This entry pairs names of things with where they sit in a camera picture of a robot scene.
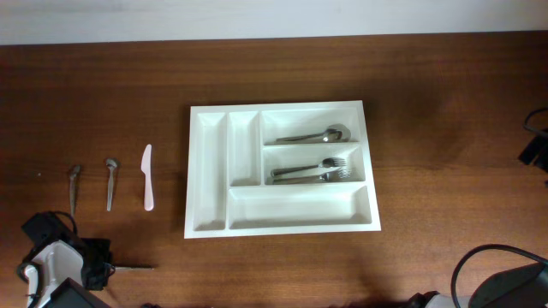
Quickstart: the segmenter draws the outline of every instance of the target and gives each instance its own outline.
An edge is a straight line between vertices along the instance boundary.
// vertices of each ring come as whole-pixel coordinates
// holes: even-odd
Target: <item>white plastic knife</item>
[[[152,145],[147,145],[143,160],[140,163],[140,169],[145,174],[145,210],[154,209],[154,197],[152,196],[152,178],[151,178],[151,155]]]

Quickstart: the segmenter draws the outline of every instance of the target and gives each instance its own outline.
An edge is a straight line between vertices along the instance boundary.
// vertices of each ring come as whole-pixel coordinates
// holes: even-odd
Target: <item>metal spoon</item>
[[[352,133],[343,124],[334,124],[328,126],[322,133],[313,133],[303,136],[278,138],[276,141],[301,141],[305,139],[321,138],[321,142],[345,142],[349,141]]]
[[[109,177],[109,195],[107,197],[106,201],[106,210],[110,211],[112,208],[112,194],[114,192],[114,170],[118,167],[119,162],[115,158],[107,158],[106,159],[106,166],[110,170],[110,177]]]
[[[80,174],[81,166],[75,165],[70,171],[70,215],[74,218],[76,213],[76,189],[78,188],[78,175]]]

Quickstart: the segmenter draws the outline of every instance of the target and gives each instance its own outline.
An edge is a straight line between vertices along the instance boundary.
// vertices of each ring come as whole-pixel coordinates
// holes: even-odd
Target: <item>wooden table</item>
[[[471,248],[505,243],[548,256],[547,174],[517,156],[527,113],[548,102],[548,33],[390,35],[0,48],[0,293],[22,307],[20,225],[69,211],[112,240],[113,306],[327,307],[449,294]],[[382,232],[184,240],[192,105],[365,102]],[[546,122],[537,124],[545,127]],[[143,210],[140,159],[154,146],[156,208]],[[108,169],[116,157],[113,211]],[[459,292],[527,264],[485,252]]]

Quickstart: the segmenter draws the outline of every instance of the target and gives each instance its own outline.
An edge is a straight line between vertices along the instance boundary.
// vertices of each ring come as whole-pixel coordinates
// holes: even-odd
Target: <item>cutlery tray compartment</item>
[[[194,209],[194,230],[222,230],[226,217],[226,127],[223,112],[203,113],[192,119],[194,134],[190,139],[199,149],[189,153],[188,173],[199,174],[192,191],[187,191],[187,202],[199,204]]]
[[[276,142],[334,124],[351,132],[348,141]],[[351,176],[272,185],[273,169],[329,157],[344,159]],[[380,230],[362,102],[192,107],[186,207],[185,238]]]
[[[350,141],[360,141],[360,126],[355,111],[354,108],[263,111],[264,145],[283,144],[276,141],[278,138],[322,133],[328,126],[337,123],[350,130]]]
[[[229,192],[229,228],[336,226],[371,222],[367,187],[249,187]]]
[[[229,113],[229,183],[260,185],[259,112]]]
[[[317,165],[325,158],[336,157],[346,162],[344,167],[314,168],[286,175],[279,175],[280,178],[301,177],[310,175],[321,175],[324,172],[347,169],[351,172],[350,177],[345,181],[365,181],[365,170],[363,165],[363,154],[358,143],[332,143],[314,145],[276,145],[267,146],[263,150],[263,165],[265,166],[264,180],[266,185],[272,184],[271,171],[273,169],[304,167]]]

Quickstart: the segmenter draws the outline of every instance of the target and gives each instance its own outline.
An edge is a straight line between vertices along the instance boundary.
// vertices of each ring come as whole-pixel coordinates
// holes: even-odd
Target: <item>black cable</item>
[[[531,111],[531,113],[529,115],[527,115],[527,117],[525,118],[525,121],[523,122],[523,128],[525,128],[526,130],[528,130],[529,132],[532,132],[532,133],[535,133],[537,134],[538,136],[540,137],[544,137],[544,138],[547,138],[548,139],[548,133],[547,132],[544,132],[542,131],[541,129],[537,129],[535,127],[531,127],[529,126],[529,120],[536,114],[538,113],[541,113],[541,112],[544,112],[544,111],[548,111],[548,107],[544,107],[544,108],[541,108],[541,109],[537,109],[537,110],[534,110],[534,111]]]
[[[66,216],[68,219],[70,219],[70,221],[72,222],[72,232],[78,235],[78,228],[76,227],[76,222],[74,221],[74,218],[69,213],[66,213],[60,210],[53,211],[52,213],[56,215],[63,215],[63,216]]]
[[[19,278],[21,278],[25,283],[28,283],[28,278],[24,274],[24,270],[27,266],[33,266],[36,269],[36,272],[38,274],[38,284],[36,285],[36,293],[34,294],[28,294],[33,300],[31,301],[31,304],[27,308],[34,308],[40,301],[40,294],[42,294],[42,267],[40,264],[36,264],[35,262],[23,262],[22,264],[19,264],[17,266],[17,275]]]
[[[470,252],[468,252],[466,255],[464,255],[464,257],[462,257],[461,261],[459,261],[459,263],[456,265],[455,270],[453,270],[453,276],[451,277],[451,298],[453,299],[453,304],[455,304],[456,308],[461,308],[461,306],[459,305],[458,298],[456,297],[456,278],[459,275],[459,271],[461,271],[462,266],[474,254],[476,254],[478,252],[486,251],[486,250],[491,250],[491,249],[501,250],[501,251],[505,251],[505,252],[517,253],[517,254],[525,257],[525,258],[530,258],[530,259],[532,259],[536,262],[539,262],[539,263],[542,263],[542,264],[548,266],[548,260],[546,260],[545,258],[537,256],[536,254],[531,253],[531,252],[526,252],[526,251],[524,251],[520,248],[516,248],[516,247],[513,247],[513,246],[500,245],[500,244],[488,244],[488,245],[483,245],[483,246],[476,247],[473,250],[471,250]]]

